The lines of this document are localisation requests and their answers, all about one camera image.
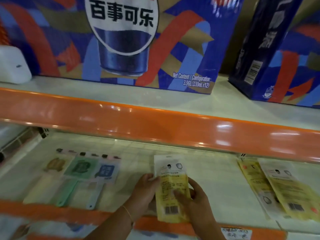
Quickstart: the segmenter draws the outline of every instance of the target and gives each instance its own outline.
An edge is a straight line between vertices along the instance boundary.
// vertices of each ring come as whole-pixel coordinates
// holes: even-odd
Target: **white device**
[[[14,46],[0,45],[0,82],[21,84],[31,78],[21,50]]]

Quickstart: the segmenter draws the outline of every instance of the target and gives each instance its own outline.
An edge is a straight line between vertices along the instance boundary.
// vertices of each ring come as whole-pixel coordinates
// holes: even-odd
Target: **barcode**
[[[304,212],[304,209],[302,208],[302,206],[300,204],[289,203],[288,205],[289,205],[290,209],[293,211]]]
[[[164,212],[166,215],[174,215],[174,214],[178,214],[179,210],[178,210],[178,206],[168,206],[164,208]]]
[[[263,64],[262,61],[254,60],[250,66],[250,69],[249,69],[244,81],[249,83],[250,85],[252,85],[258,75],[258,72],[260,71],[260,69],[262,67],[262,64]]]

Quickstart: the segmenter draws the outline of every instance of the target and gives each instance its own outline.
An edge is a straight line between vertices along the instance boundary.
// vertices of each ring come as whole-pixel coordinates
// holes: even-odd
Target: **orange shelf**
[[[320,131],[0,88],[0,121],[127,140],[320,161]]]
[[[58,208],[52,205],[29,204],[24,205],[21,202],[13,202],[0,200],[0,213],[8,214],[10,216],[23,217],[32,221],[56,221],[77,223],[85,225],[100,225],[112,213],[97,210],[82,210],[75,208]],[[285,240],[286,232],[281,230],[256,228],[250,226],[231,226],[220,224],[221,227],[228,228],[242,228],[252,230],[251,240]],[[134,225],[134,229],[142,231],[166,232],[173,234],[182,234],[189,236],[196,236],[190,223],[170,224],[160,222],[155,216],[144,216],[140,218]],[[64,238],[40,236],[31,234],[28,240],[62,240]]]

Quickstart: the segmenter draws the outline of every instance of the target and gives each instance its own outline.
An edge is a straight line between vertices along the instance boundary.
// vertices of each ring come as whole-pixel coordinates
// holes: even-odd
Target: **yellow package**
[[[155,155],[154,175],[161,177],[161,185],[155,192],[158,220],[168,223],[188,222],[189,218],[173,194],[173,190],[179,190],[191,198],[183,155]]]
[[[277,200],[276,194],[262,171],[258,160],[241,158],[238,160],[238,164],[268,217],[274,220],[290,218]]]
[[[291,163],[259,159],[286,213],[294,219],[320,221],[319,197],[310,186],[299,181]]]

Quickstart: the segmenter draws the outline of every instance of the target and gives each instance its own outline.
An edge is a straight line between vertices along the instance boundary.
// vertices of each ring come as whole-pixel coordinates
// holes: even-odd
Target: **colorful box design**
[[[250,99],[320,108],[320,12],[287,29],[302,0],[260,0],[229,81]]]
[[[243,0],[0,0],[33,75],[210,94]]]

